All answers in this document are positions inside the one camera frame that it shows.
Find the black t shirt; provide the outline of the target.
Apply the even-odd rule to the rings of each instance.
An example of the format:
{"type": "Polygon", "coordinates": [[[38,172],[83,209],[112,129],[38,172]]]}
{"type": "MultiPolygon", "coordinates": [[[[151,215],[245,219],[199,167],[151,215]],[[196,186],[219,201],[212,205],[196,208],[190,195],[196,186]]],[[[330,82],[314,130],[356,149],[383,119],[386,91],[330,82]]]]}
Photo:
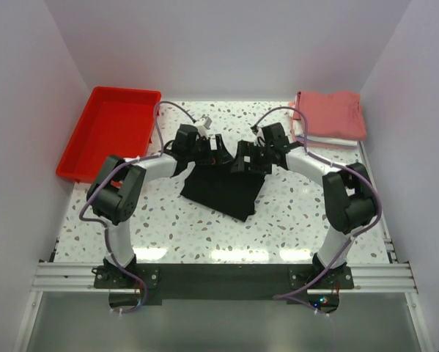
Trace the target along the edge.
{"type": "Polygon", "coordinates": [[[196,165],[186,177],[180,194],[234,219],[246,221],[255,214],[255,200],[265,178],[253,173],[235,173],[231,167],[231,164],[196,165]]]}

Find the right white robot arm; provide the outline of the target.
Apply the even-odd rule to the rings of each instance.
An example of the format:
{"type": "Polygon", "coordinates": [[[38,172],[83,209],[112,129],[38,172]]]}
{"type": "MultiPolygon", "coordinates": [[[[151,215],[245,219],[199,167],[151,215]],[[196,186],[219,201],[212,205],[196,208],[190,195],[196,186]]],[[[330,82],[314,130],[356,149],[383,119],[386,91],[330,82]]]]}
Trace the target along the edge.
{"type": "Polygon", "coordinates": [[[371,229],[382,213],[380,198],[361,163],[338,164],[309,151],[306,143],[291,142],[281,123],[253,127],[253,142],[240,140],[232,171],[269,175],[272,166],[297,173],[322,187],[329,228],[312,258],[309,282],[327,288],[347,264],[353,241],[371,229]]]}

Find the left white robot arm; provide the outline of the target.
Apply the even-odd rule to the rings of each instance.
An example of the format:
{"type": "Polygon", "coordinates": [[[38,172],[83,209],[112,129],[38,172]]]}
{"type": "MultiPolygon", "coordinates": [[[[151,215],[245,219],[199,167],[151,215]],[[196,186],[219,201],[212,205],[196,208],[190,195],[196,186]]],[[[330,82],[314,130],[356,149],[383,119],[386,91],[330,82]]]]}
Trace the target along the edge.
{"type": "Polygon", "coordinates": [[[189,164],[222,166],[234,160],[222,135],[207,136],[199,127],[182,124],[174,139],[155,155],[120,158],[110,155],[90,186],[79,219],[103,226],[105,261],[112,265],[111,280],[119,287],[136,281],[136,261],[130,235],[133,215],[144,184],[175,177],[189,164]]]}

